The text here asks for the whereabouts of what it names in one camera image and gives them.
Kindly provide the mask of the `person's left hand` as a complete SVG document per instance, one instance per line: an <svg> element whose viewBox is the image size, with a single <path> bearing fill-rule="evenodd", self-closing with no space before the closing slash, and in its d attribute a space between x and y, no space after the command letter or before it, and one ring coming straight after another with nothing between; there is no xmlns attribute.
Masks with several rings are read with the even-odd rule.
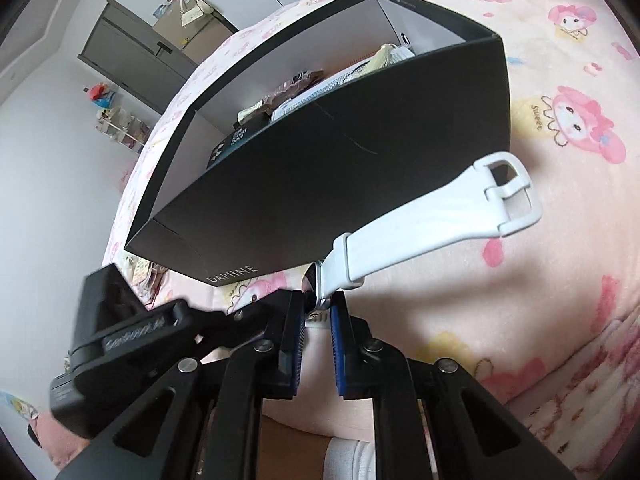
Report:
<svg viewBox="0 0 640 480"><path fill-rule="evenodd" d="M28 423L27 431L57 470L64 469L90 444L58 422L49 411L39 412Z"/></svg>

